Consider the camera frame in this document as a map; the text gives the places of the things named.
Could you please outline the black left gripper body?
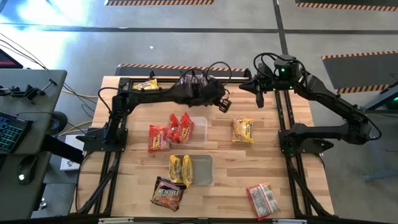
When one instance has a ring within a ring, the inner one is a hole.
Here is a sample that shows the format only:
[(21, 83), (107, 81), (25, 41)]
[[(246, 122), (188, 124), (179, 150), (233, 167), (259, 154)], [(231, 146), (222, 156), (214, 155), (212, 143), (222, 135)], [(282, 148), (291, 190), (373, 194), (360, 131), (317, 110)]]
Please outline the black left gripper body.
[(226, 94), (224, 85), (218, 80), (212, 78), (206, 84), (203, 82), (190, 82), (188, 86), (192, 89), (187, 100), (187, 105), (192, 106), (209, 106), (215, 105), (219, 108), (224, 107), (223, 97)]

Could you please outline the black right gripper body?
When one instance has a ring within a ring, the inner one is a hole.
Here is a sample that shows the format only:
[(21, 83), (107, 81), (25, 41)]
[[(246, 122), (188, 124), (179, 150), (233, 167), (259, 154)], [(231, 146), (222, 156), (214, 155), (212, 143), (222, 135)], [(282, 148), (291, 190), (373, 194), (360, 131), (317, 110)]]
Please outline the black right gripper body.
[(275, 80), (274, 72), (268, 65), (259, 63), (257, 69), (256, 90), (258, 93), (280, 90), (280, 87)]

